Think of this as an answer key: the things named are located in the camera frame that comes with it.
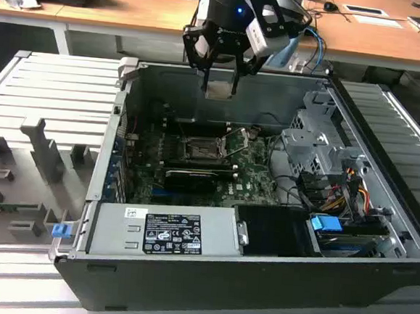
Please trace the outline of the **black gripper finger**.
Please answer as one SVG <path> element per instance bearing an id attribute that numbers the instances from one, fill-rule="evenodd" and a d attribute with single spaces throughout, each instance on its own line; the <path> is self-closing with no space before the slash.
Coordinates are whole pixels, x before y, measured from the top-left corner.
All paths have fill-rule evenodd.
<path id="1" fill-rule="evenodd" d="M 265 64 L 266 57 L 253 56 L 251 60 L 244 61 L 244 49 L 241 44 L 237 44 L 234 47 L 235 50 L 235 69 L 232 77 L 231 92 L 236 93 L 239 79 L 246 75 L 256 75 L 261 67 Z"/>
<path id="2" fill-rule="evenodd" d="M 202 91 L 207 90 L 210 68 L 218 56 L 219 27 L 211 20 L 203 22 L 201 27 L 186 25 L 182 39 L 189 66 L 203 73 Z"/>

